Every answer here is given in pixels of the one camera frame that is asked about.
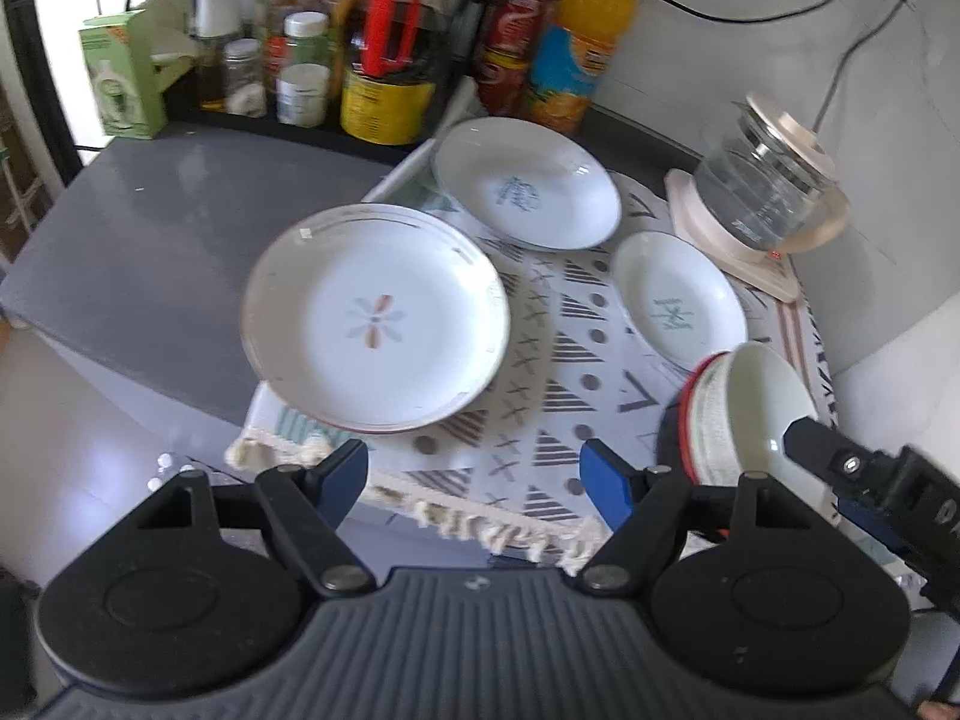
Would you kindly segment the white bowl yellow outside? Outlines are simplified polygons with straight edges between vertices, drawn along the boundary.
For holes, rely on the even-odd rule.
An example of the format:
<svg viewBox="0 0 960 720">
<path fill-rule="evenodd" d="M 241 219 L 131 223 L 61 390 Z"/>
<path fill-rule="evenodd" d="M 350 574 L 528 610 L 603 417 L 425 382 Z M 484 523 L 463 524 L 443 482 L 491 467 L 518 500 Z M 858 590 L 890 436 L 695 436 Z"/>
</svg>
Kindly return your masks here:
<svg viewBox="0 0 960 720">
<path fill-rule="evenodd" d="M 704 372 L 690 405 L 698 484 L 734 486 L 743 473 L 766 473 L 830 520 L 833 493 L 782 450 L 786 429 L 816 414 L 799 374 L 778 353 L 754 341 L 727 351 Z"/>
</svg>

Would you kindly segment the black metal rack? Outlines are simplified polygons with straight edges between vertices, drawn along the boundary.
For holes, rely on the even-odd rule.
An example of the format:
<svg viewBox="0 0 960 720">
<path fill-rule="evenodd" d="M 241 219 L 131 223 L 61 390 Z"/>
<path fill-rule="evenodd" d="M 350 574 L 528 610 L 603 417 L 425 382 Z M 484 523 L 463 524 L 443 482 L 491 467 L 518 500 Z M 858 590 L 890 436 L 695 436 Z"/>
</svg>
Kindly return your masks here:
<svg viewBox="0 0 960 720">
<path fill-rule="evenodd" d="M 268 114 L 262 119 L 249 119 L 239 115 L 205 110 L 200 107 L 199 77 L 197 70 L 191 68 L 177 80 L 172 80 L 163 91 L 164 109 L 171 124 L 187 128 L 207 127 L 236 130 L 236 132 L 254 133 L 262 137 L 275 138 L 280 142 L 301 143 L 314 148 L 330 149 L 335 153 L 358 156 L 363 160 L 397 166 L 407 154 L 423 143 L 427 138 L 439 137 L 444 128 L 477 101 L 475 82 L 472 78 L 473 57 L 480 47 L 483 21 L 493 8 L 493 0 L 459 0 L 452 24 L 459 28 L 460 34 L 469 39 L 467 47 L 457 54 L 449 49 L 441 65 L 443 75 L 438 78 L 438 88 L 431 98 L 421 129 L 421 137 L 411 145 L 375 145 L 363 142 L 348 135 L 340 125 L 340 112 L 329 110 L 319 127 L 298 128 L 294 125 L 280 124 L 275 114 L 275 105 L 268 105 Z"/>
</svg>

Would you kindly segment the orange juice bottle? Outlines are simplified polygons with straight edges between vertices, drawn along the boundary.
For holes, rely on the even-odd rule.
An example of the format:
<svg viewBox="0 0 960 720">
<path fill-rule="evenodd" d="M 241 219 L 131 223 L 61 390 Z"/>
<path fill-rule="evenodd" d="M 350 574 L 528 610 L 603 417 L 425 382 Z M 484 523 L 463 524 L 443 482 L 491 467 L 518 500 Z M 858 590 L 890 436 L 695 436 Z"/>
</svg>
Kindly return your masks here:
<svg viewBox="0 0 960 720">
<path fill-rule="evenodd" d="M 519 115 L 573 133 L 637 6 L 638 0 L 558 0 L 530 64 Z"/>
</svg>

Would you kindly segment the red bowl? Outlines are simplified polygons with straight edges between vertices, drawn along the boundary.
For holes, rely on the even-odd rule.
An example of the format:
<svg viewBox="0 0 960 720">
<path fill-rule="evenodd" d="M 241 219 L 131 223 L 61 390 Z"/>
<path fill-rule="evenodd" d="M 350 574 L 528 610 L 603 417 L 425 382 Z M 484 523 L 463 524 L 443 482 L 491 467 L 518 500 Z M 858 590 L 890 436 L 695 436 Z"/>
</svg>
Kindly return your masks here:
<svg viewBox="0 0 960 720">
<path fill-rule="evenodd" d="M 688 426 L 690 405 L 692 405 L 693 392 L 695 392 L 697 383 L 700 382 L 704 372 L 708 371 L 713 362 L 719 361 L 724 356 L 726 356 L 726 353 L 718 353 L 700 362 L 680 390 L 679 406 L 677 406 L 677 444 L 679 444 L 680 463 L 686 476 L 695 484 L 700 483 L 700 477 L 697 468 L 695 468 L 695 463 L 693 463 L 692 447 L 690 447 L 690 436 L 692 435 L 690 426 Z"/>
</svg>

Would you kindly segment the green carton box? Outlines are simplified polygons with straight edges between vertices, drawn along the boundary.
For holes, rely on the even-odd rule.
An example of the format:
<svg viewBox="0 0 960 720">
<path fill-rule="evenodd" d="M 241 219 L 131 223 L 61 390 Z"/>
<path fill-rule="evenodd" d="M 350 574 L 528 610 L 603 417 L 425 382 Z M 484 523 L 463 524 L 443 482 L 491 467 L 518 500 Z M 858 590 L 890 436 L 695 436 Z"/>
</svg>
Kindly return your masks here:
<svg viewBox="0 0 960 720">
<path fill-rule="evenodd" d="M 143 11 L 86 20 L 80 44 L 104 133 L 135 140 L 156 137 L 167 119 Z"/>
</svg>

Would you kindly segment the red cola can stack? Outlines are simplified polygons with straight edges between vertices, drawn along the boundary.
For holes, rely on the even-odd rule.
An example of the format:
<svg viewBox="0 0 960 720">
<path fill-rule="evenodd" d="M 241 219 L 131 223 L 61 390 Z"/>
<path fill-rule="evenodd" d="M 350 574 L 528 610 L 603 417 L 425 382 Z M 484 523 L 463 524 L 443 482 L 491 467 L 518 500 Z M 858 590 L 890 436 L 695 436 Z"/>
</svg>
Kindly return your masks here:
<svg viewBox="0 0 960 720">
<path fill-rule="evenodd" d="M 473 78 L 490 115 L 509 115 L 523 91 L 553 0 L 493 0 L 482 29 Z"/>
</svg>

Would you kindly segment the large flower pattern plate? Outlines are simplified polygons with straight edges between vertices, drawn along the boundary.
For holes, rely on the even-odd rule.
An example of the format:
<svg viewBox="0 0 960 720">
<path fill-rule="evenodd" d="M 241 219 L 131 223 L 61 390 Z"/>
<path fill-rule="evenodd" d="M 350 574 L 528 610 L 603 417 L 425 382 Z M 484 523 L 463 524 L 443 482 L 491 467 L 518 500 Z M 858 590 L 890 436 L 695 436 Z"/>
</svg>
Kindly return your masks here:
<svg viewBox="0 0 960 720">
<path fill-rule="evenodd" d="M 511 335 L 500 275 L 423 211 L 355 203 L 282 232 L 241 309 L 244 353 L 285 403 L 358 434 L 406 433 L 469 406 Z"/>
</svg>

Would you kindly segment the beige kettle base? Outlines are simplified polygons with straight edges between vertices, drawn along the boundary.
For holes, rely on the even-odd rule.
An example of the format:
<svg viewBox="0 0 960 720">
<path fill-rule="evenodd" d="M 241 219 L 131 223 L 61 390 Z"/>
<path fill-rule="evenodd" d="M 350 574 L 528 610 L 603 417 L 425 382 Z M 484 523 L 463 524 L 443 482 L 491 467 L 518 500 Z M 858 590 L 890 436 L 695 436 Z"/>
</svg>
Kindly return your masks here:
<svg viewBox="0 0 960 720">
<path fill-rule="evenodd" d="M 692 244 L 727 275 L 778 301 L 796 302 L 800 282 L 786 259 L 750 249 L 716 220 L 698 195 L 690 172 L 670 169 L 664 177 L 670 221 L 675 234 Z"/>
</svg>

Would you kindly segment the small white jar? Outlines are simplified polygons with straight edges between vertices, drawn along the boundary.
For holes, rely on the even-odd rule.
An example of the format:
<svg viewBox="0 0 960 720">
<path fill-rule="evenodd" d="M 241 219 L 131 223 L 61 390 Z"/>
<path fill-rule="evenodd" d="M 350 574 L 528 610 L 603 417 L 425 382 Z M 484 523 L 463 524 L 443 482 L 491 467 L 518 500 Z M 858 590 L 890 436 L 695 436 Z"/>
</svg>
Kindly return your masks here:
<svg viewBox="0 0 960 720">
<path fill-rule="evenodd" d="M 277 78 L 277 115 L 282 124 L 314 128 L 327 109 L 331 71 L 320 64 L 290 65 Z"/>
</svg>

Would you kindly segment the small white plate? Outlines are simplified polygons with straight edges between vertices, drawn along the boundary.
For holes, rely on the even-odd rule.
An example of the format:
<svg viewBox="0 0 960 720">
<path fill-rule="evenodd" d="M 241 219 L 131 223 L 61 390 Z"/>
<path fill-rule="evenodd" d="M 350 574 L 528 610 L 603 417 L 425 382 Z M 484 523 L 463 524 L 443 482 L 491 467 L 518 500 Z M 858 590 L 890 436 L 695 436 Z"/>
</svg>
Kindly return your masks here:
<svg viewBox="0 0 960 720">
<path fill-rule="evenodd" d="M 672 234 L 643 231 L 623 239 L 610 278 L 631 328 L 684 371 L 748 340 L 747 319 L 726 275 Z"/>
</svg>

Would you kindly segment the yellow tin can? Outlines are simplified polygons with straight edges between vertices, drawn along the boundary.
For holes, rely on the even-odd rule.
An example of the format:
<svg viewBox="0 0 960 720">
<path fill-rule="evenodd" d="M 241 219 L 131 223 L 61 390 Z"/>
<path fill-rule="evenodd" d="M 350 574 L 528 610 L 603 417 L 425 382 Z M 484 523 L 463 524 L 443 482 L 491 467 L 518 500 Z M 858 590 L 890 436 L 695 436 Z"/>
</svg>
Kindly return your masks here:
<svg viewBox="0 0 960 720">
<path fill-rule="evenodd" d="M 348 70 L 343 83 L 343 130 L 373 145 L 402 146 L 420 137 L 436 85 L 387 83 Z"/>
</svg>

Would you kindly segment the white plate blue motif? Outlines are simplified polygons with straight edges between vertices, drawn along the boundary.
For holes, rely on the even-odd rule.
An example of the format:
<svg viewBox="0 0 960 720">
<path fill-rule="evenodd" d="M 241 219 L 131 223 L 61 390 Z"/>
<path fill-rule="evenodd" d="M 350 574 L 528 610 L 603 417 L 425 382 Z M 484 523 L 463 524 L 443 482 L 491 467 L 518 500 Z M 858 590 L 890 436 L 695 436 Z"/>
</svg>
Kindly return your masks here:
<svg viewBox="0 0 960 720">
<path fill-rule="evenodd" d="M 433 174 L 479 223 L 527 249 L 592 249 L 622 221 L 607 169 L 565 135 L 521 119 L 455 125 L 433 154 Z"/>
</svg>

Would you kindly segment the white cap bottle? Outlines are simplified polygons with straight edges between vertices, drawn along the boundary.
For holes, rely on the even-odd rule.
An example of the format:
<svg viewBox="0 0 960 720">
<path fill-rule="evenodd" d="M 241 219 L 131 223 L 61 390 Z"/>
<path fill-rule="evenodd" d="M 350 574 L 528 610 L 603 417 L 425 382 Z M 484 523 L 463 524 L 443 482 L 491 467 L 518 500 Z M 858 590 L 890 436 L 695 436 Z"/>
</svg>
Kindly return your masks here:
<svg viewBox="0 0 960 720">
<path fill-rule="evenodd" d="M 203 110 L 223 110 L 224 48 L 242 31 L 239 0 L 195 0 L 197 91 Z"/>
</svg>

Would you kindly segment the glass spice jar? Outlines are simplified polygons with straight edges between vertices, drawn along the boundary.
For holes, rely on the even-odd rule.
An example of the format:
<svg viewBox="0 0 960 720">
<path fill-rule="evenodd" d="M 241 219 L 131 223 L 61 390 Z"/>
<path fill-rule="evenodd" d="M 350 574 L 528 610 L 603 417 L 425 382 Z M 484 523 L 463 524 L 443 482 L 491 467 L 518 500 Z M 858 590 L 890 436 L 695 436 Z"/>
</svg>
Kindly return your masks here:
<svg viewBox="0 0 960 720">
<path fill-rule="evenodd" d="M 244 37 L 223 49 L 224 109 L 231 115 L 262 119 L 267 115 L 267 94 L 262 80 L 260 47 Z"/>
</svg>

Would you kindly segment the patterned white table cloth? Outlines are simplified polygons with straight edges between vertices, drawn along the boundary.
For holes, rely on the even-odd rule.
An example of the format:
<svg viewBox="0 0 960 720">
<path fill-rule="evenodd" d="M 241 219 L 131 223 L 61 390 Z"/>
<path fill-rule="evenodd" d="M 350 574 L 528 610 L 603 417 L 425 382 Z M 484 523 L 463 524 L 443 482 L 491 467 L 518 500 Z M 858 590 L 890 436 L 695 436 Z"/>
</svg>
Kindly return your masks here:
<svg viewBox="0 0 960 720">
<path fill-rule="evenodd" d="M 428 213 L 488 255 L 511 317 L 493 380 L 443 421 L 406 433 L 358 434 L 309 418 L 257 376 L 226 458 L 257 473 L 280 463 L 314 465 L 343 442 L 363 440 L 371 452 L 366 504 L 493 554 L 513 550 L 573 571 L 607 535 L 579 479 L 579 450 L 601 439 L 631 463 L 649 465 L 665 410 L 690 376 L 631 328 L 610 278 L 623 239 L 670 234 L 669 205 L 607 169 L 622 204 L 612 238 L 592 249 L 527 249 L 439 188 L 433 154 L 443 137 L 420 146 L 359 203 Z"/>
</svg>

